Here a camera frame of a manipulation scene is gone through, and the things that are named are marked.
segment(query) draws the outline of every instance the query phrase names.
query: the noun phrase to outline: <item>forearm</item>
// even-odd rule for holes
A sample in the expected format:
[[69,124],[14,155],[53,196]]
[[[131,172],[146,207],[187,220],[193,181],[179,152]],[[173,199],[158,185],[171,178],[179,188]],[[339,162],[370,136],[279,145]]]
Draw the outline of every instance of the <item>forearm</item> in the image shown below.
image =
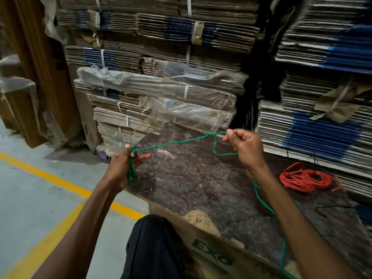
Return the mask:
[[359,278],[305,218],[268,168],[252,175],[275,211],[304,279]]
[[85,278],[103,221],[116,192],[101,180],[77,220],[33,279]]

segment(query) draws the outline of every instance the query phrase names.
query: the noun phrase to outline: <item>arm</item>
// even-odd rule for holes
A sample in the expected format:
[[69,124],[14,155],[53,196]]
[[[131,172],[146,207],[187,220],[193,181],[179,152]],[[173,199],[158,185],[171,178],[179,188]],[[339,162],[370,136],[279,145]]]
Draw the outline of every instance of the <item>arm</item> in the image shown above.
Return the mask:
[[260,186],[280,221],[304,279],[360,278],[323,239],[270,172],[258,133],[229,129],[223,138],[237,151],[248,175]]
[[65,237],[36,271],[32,279],[85,278],[96,247],[103,221],[115,196],[127,185],[129,156],[136,168],[150,154],[131,154],[126,145],[122,153],[115,154],[107,171],[71,226]]

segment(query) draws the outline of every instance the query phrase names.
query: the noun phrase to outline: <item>right hand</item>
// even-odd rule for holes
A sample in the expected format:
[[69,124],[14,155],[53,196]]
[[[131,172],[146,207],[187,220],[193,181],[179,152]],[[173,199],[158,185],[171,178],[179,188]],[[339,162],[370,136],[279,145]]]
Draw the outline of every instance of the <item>right hand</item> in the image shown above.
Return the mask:
[[267,169],[261,136],[258,133],[244,129],[228,129],[222,141],[230,142],[251,176],[254,171]]

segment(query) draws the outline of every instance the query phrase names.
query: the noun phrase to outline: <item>stained surface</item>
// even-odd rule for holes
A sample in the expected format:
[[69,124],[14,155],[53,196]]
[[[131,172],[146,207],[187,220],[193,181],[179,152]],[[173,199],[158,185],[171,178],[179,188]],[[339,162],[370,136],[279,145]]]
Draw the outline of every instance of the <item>stained surface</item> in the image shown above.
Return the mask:
[[[200,136],[200,132],[167,123],[148,134],[136,148]],[[217,141],[217,153],[233,152],[220,138]],[[222,237],[241,241],[246,249],[279,266],[284,234],[277,218],[258,201],[252,180],[237,156],[216,156],[214,144],[214,138],[209,136],[143,151],[151,153],[153,158],[143,164],[146,174],[130,183],[130,190],[182,216],[196,209],[206,212]],[[277,177],[296,162],[271,154],[266,154],[265,159]],[[320,234],[355,269],[371,277],[371,244],[346,193],[343,190],[288,192],[300,202],[305,216]],[[289,259],[293,255],[288,248],[285,262]]]

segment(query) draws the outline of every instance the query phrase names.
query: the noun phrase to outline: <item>black pants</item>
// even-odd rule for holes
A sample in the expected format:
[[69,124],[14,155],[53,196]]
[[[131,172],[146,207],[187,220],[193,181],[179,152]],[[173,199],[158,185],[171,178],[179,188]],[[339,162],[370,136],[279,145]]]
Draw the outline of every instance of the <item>black pants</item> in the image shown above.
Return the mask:
[[138,220],[127,243],[121,279],[185,279],[175,245],[178,239],[164,217],[150,214]]

